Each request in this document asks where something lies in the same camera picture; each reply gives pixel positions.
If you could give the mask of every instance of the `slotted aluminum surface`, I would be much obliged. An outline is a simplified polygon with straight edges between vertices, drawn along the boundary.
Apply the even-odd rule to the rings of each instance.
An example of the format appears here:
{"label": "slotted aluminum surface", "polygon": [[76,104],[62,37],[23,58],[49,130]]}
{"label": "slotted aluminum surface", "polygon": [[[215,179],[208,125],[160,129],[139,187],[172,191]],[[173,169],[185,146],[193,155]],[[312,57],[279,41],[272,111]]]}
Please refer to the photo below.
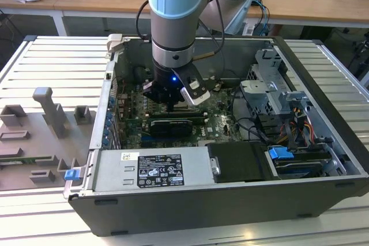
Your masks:
{"label": "slotted aluminum surface", "polygon": [[[311,41],[286,40],[286,43],[369,149],[368,91],[326,47],[315,45]],[[288,71],[287,76],[297,90],[303,90],[292,72]]]}
{"label": "slotted aluminum surface", "polygon": [[37,37],[0,76],[0,109],[20,104],[25,112],[42,112],[32,95],[39,86],[52,88],[54,103],[64,111],[76,105],[97,110],[107,57],[106,37]]}

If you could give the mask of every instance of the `robotic arm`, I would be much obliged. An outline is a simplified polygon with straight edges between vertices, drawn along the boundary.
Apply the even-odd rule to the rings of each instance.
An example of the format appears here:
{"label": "robotic arm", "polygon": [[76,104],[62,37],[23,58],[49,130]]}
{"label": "robotic arm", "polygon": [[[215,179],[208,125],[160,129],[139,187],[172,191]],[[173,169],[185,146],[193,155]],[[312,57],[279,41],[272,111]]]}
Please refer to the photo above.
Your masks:
{"label": "robotic arm", "polygon": [[210,93],[192,61],[215,53],[193,57],[199,18],[212,29],[235,33],[247,12],[247,0],[148,1],[155,69],[154,80],[144,86],[144,95],[155,102],[167,103],[168,111],[178,101],[186,100],[190,105],[202,103]]}

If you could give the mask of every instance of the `power supply label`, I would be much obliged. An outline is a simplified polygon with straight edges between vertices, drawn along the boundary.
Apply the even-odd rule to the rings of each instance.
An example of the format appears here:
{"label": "power supply label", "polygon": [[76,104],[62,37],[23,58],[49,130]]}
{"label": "power supply label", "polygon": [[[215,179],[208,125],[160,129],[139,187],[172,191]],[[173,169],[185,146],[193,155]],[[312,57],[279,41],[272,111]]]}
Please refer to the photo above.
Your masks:
{"label": "power supply label", "polygon": [[139,188],[184,186],[182,158],[178,155],[139,156]]}

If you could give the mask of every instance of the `black cable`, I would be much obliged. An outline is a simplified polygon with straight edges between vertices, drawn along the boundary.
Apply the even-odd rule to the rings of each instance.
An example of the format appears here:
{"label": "black cable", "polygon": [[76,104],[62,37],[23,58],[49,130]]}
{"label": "black cable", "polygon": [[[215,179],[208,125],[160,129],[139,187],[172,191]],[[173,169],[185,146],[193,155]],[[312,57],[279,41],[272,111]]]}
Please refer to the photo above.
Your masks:
{"label": "black cable", "polygon": [[221,43],[220,43],[219,48],[216,51],[214,51],[214,54],[217,54],[224,46],[225,37],[224,37],[224,21],[223,21],[223,16],[221,14],[219,0],[215,0],[215,1],[217,2],[219,18],[220,18],[220,23],[221,23]]}
{"label": "black cable", "polygon": [[251,130],[252,128],[255,128],[255,130],[256,130],[256,131],[258,131],[258,129],[256,128],[256,126],[255,126],[255,125],[251,126],[251,127],[250,127],[250,130]]}
{"label": "black cable", "polygon": [[256,26],[254,27],[254,29],[257,29],[260,26],[260,23],[262,22],[262,20],[264,18],[264,9],[260,5],[259,5],[259,7],[261,9],[261,17],[260,17],[260,20],[258,21],[258,23],[256,24]]}
{"label": "black cable", "polygon": [[258,134],[256,133],[255,131],[251,130],[251,128],[253,128],[254,126],[250,127],[250,128],[247,128],[245,127],[244,125],[242,125],[241,123],[239,123],[237,121],[237,124],[238,126],[240,126],[242,129],[244,129],[245,131],[247,131],[248,133],[252,133],[253,135],[255,135],[256,137],[258,137],[262,142],[264,142],[264,139]]}
{"label": "black cable", "polygon": [[141,7],[139,8],[138,12],[137,12],[137,15],[136,15],[136,20],[135,20],[135,26],[136,26],[136,33],[137,35],[142,39],[142,40],[146,40],[147,37],[143,36],[141,33],[140,33],[140,30],[138,29],[138,20],[140,19],[140,15],[144,9],[144,7],[149,3],[148,0],[146,0],[142,5]]}
{"label": "black cable", "polygon": [[1,9],[0,12],[6,17],[6,19],[12,24],[12,26],[14,27],[14,29],[19,33],[19,35],[21,35],[22,37],[24,37],[23,33],[21,31],[19,31],[19,29],[15,26],[15,24],[10,20],[10,18],[7,16],[7,14],[5,14]]}
{"label": "black cable", "polygon": [[[202,22],[202,20],[199,19],[198,21],[199,21],[200,25],[203,27],[203,29],[205,29],[205,31],[208,33],[208,35],[212,38],[212,41],[214,42],[215,46],[217,48],[219,48],[219,43],[217,42],[215,37],[212,35],[209,28],[205,25],[205,23]],[[223,55],[222,50],[219,51],[219,54],[220,54],[220,58],[221,58],[221,62],[222,62],[222,69],[221,69],[221,73],[219,74],[219,79],[220,79],[223,76],[224,72],[225,72],[225,59],[224,59],[224,55]]]}

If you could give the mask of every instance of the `metal frame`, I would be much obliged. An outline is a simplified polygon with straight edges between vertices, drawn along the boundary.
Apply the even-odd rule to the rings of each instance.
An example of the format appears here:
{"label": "metal frame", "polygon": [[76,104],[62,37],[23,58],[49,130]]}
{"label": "metal frame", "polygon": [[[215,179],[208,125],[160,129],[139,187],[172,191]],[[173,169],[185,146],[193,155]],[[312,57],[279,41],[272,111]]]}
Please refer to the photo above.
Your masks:
{"label": "metal frame", "polygon": [[[53,18],[59,36],[68,36],[69,30],[64,22],[64,17],[101,17],[101,18],[135,18],[136,13],[125,12],[94,12],[94,11],[75,11],[75,10],[48,10],[48,9],[23,9],[0,7],[6,14],[29,14],[37,16],[50,16]],[[150,14],[142,13],[140,18],[150,19]],[[254,29],[259,18],[246,17],[244,22],[244,35],[249,35],[250,30]],[[271,18],[270,24],[282,25],[303,25],[303,26],[322,26],[322,27],[348,27],[348,28],[369,28],[369,22],[341,22],[341,21],[319,21],[319,20],[291,20],[283,18]]]}

